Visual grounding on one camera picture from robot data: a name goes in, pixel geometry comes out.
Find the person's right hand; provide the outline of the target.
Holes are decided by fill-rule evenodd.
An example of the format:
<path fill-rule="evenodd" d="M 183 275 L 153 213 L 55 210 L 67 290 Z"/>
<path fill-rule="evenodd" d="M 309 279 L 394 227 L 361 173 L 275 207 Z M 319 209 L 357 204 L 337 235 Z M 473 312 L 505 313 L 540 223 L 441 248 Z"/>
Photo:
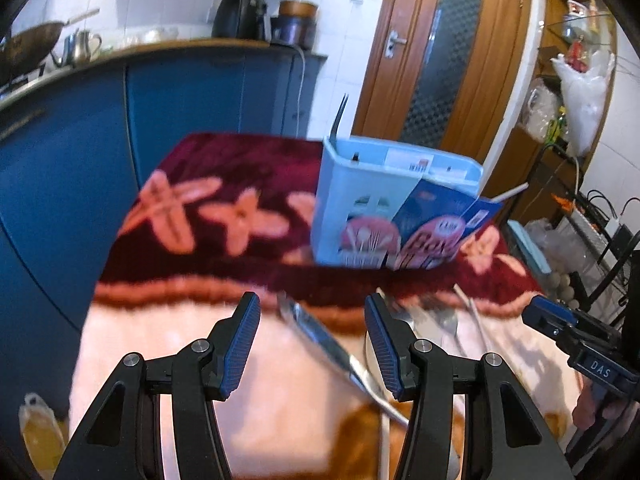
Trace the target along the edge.
<path fill-rule="evenodd" d="M 574 426 L 579 430 L 586 431 L 596 421 L 599 410 L 601 410 L 601 416 L 604 419 L 618 420 L 620 423 L 615 433 L 624 434 L 630 428 L 634 416 L 639 411 L 639 403 L 627 404 L 625 399 L 614 399 L 608 403 L 605 400 L 597 402 L 593 397 L 592 382 L 586 380 L 572 411 Z"/>

